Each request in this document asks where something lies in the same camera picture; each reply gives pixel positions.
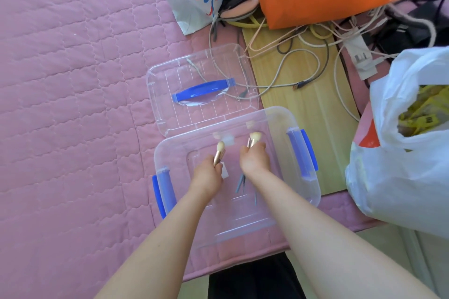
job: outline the pink bed sheet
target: pink bed sheet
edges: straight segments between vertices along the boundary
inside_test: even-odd
[[[144,75],[205,49],[208,29],[183,36],[166,0],[0,4],[0,297],[92,298],[161,221]],[[320,208],[376,224],[347,192]],[[277,227],[208,247],[185,280],[287,247]]]

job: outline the plastic box lid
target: plastic box lid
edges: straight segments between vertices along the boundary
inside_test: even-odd
[[[165,137],[259,108],[257,89],[249,86],[255,85],[254,74],[238,44],[153,66],[146,81],[156,124]]]
[[[283,107],[254,111],[167,138],[154,151],[156,175],[153,186],[162,217],[186,194],[194,168],[208,154],[215,154],[218,141],[223,140],[226,145],[222,162],[228,177],[224,178],[220,191],[200,218],[194,248],[275,224],[267,205],[261,196],[256,195],[248,179],[245,189],[241,188],[236,193],[242,174],[239,150],[254,131],[262,133],[261,141],[267,145],[272,172],[310,203],[318,205],[321,192],[313,149],[305,131],[298,128],[293,114]]]

